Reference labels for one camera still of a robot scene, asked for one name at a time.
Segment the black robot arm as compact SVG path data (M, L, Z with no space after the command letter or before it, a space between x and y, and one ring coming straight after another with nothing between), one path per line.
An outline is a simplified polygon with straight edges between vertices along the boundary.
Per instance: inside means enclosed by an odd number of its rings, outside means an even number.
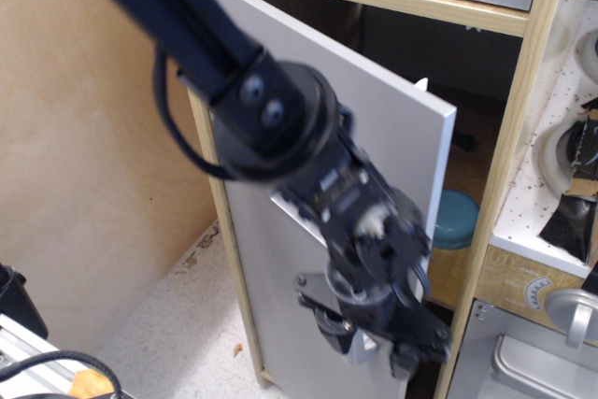
M326 271L294 287L331 347L366 359L365 336L388 342L397 379L445 363L451 330L415 294L430 287L423 217L354 143L352 112L326 78L275 60L215 0L116 1L155 40L154 98L182 151L215 178L270 185L322 235ZM218 164L191 149L170 114L168 59L215 116Z

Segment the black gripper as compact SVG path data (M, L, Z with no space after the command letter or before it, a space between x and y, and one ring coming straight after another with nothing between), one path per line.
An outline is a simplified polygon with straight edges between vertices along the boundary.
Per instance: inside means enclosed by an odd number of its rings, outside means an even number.
M421 363L445 362L451 330L411 293L375 285L355 296L335 274L305 273L295 279L301 306L310 309L320 333L340 355L348 356L357 328L390 344L392 377L410 380Z

